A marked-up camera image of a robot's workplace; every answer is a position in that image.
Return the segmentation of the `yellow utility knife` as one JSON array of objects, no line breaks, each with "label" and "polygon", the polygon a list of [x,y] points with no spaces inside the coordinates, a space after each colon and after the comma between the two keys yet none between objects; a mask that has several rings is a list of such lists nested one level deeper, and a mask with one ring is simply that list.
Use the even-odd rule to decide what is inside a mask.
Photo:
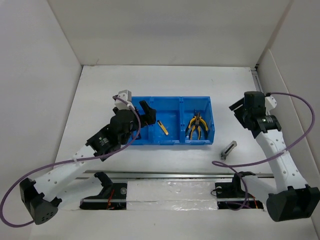
[{"label": "yellow utility knife", "polygon": [[159,127],[161,128],[161,130],[163,131],[163,133],[168,136],[169,135],[169,132],[168,130],[166,129],[166,127],[163,125],[163,123],[160,121],[160,120],[157,120],[157,123],[159,125]]}]

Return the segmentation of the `silver metal tool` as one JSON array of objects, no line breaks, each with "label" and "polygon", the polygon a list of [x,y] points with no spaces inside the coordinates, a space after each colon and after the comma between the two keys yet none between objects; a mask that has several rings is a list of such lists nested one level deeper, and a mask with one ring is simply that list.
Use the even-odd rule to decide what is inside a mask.
[{"label": "silver metal tool", "polygon": [[220,152],[220,159],[225,161],[228,155],[233,151],[235,147],[237,147],[237,142],[233,140],[230,144],[228,144],[221,152]]}]

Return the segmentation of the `large yellow needle-nose pliers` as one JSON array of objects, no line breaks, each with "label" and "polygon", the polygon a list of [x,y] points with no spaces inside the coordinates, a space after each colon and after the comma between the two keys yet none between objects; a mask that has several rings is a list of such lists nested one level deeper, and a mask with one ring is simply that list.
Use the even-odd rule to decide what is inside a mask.
[{"label": "large yellow needle-nose pliers", "polygon": [[194,112],[194,116],[189,121],[186,129],[185,129],[185,136],[189,134],[189,139],[193,139],[193,133],[197,131],[197,139],[200,140],[201,138],[201,127],[200,127],[200,112]]}]

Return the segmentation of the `small yellow needle-nose pliers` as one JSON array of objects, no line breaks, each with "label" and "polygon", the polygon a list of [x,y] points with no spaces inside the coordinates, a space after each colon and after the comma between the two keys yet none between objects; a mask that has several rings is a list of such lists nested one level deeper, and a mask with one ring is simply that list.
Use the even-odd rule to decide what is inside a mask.
[{"label": "small yellow needle-nose pliers", "polygon": [[201,139],[202,134],[204,134],[205,140],[208,139],[208,125],[201,117],[201,113],[196,111],[194,112],[194,116],[190,119],[185,129],[185,136],[188,136],[189,140],[192,140],[195,131],[197,132],[197,140]]}]

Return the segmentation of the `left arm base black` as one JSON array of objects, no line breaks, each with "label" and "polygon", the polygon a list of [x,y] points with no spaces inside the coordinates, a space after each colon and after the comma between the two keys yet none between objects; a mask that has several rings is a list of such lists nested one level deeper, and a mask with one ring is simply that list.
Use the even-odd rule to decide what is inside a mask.
[{"label": "left arm base black", "polygon": [[102,186],[98,195],[88,196],[80,201],[81,210],[126,210],[128,184],[114,183],[104,172],[96,172],[94,177]]}]

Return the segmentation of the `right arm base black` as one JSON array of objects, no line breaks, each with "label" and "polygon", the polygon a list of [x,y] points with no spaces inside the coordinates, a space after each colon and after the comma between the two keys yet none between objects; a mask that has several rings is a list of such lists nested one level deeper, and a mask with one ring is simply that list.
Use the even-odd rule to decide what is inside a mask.
[{"label": "right arm base black", "polygon": [[210,193],[216,197],[219,210],[237,210],[245,201],[246,193],[241,189],[241,180],[235,174],[232,180],[220,180]]}]

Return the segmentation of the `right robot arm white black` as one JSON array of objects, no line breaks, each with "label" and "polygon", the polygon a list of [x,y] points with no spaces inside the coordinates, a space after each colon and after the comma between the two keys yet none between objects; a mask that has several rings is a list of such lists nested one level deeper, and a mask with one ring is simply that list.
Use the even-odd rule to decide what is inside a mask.
[{"label": "right robot arm white black", "polygon": [[275,186],[271,186],[252,172],[241,172],[241,177],[234,177],[231,191],[237,197],[246,193],[255,197],[275,222],[309,218],[320,201],[320,190],[309,186],[301,175],[285,144],[278,119],[267,114],[276,106],[271,93],[247,91],[229,107],[263,150],[275,180]]}]

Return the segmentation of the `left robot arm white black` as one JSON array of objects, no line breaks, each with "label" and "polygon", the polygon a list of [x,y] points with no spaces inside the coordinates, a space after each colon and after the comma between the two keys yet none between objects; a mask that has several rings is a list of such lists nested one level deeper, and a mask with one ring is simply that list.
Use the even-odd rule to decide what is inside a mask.
[{"label": "left robot arm white black", "polygon": [[114,116],[90,137],[72,159],[58,162],[48,173],[18,181],[21,200],[36,225],[49,221],[63,202],[63,191],[75,178],[109,157],[123,151],[140,137],[141,129],[155,124],[157,111],[141,100],[143,114],[130,100],[114,97]]}]

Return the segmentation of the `blue bin left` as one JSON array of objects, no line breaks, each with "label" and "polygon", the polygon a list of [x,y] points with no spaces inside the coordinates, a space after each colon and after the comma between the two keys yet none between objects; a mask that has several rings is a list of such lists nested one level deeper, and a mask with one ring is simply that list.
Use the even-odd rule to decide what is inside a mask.
[{"label": "blue bin left", "polygon": [[[138,113],[142,116],[145,114],[145,111],[140,105],[141,101],[145,101],[149,107],[153,108],[153,101],[151,96],[133,96],[131,99],[131,103],[133,106],[138,110]],[[134,129],[135,131],[131,132],[129,134],[128,143],[132,141],[132,139],[136,136],[137,130],[138,130],[138,120],[135,117],[134,120]],[[149,136],[149,132],[152,130],[152,127],[149,125],[146,125],[140,129],[139,136],[135,139],[135,141],[131,144],[132,146],[138,146],[138,145],[151,145],[151,137]]]}]

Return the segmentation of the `blue bin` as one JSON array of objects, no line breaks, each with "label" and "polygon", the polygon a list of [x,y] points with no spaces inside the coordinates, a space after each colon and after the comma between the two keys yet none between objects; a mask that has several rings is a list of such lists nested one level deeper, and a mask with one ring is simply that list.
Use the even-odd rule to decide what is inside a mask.
[{"label": "blue bin", "polygon": [[[212,112],[211,98],[209,96],[183,96],[180,101],[181,105],[181,120],[180,120],[180,142],[183,145],[211,145],[215,137],[215,124]],[[185,136],[185,130],[190,119],[195,112],[200,112],[201,117],[205,120],[208,126],[208,138],[205,140],[204,134],[201,134],[201,139],[197,140],[197,132],[193,133],[192,140],[189,136]]]},{"label": "blue bin", "polygon": [[[145,111],[140,105],[141,101],[145,101],[149,107],[153,108],[153,101],[151,96],[133,96],[131,99],[131,103],[133,106],[138,110],[138,113],[142,116],[145,114]],[[132,139],[136,136],[137,130],[138,130],[138,120],[135,117],[134,120],[134,129],[135,131],[131,132],[129,134],[128,143],[132,141]],[[138,146],[138,145],[151,145],[151,137],[149,136],[149,132],[152,130],[152,127],[149,125],[146,125],[140,129],[139,136],[135,139],[135,141],[131,144],[132,146]]]},{"label": "blue bin", "polygon": [[[150,130],[152,145],[174,145],[180,141],[180,98],[153,96],[153,109],[156,110],[156,122]],[[159,127],[157,120],[160,120],[168,131],[165,135]]]}]

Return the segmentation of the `blue bin middle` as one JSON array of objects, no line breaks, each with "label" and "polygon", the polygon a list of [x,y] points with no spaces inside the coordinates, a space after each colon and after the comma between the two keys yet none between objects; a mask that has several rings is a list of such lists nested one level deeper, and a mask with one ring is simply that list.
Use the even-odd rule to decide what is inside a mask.
[{"label": "blue bin middle", "polygon": [[[150,130],[152,145],[174,145],[180,141],[180,98],[153,96],[153,109],[156,110],[156,122]],[[157,120],[160,120],[168,131],[165,135],[159,127]]]}]

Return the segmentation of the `blue bin right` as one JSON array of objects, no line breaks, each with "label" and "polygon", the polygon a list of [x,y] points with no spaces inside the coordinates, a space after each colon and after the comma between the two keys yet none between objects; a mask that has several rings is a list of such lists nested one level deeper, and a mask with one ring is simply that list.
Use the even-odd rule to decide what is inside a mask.
[{"label": "blue bin right", "polygon": [[[181,120],[180,120],[180,142],[183,145],[211,145],[215,137],[215,124],[212,112],[211,98],[209,96],[183,96],[180,101],[181,105]],[[208,126],[208,138],[205,140],[204,134],[201,134],[201,139],[197,140],[197,132],[193,133],[192,140],[189,136],[185,136],[185,130],[190,119],[195,112],[200,112],[201,117],[205,120]]]}]

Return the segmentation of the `aluminium rail front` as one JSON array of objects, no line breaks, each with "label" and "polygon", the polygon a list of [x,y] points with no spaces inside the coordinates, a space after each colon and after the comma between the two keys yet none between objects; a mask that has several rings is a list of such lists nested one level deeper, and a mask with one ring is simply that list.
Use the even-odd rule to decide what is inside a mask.
[{"label": "aluminium rail front", "polygon": [[103,171],[111,179],[230,179],[233,173]]}]

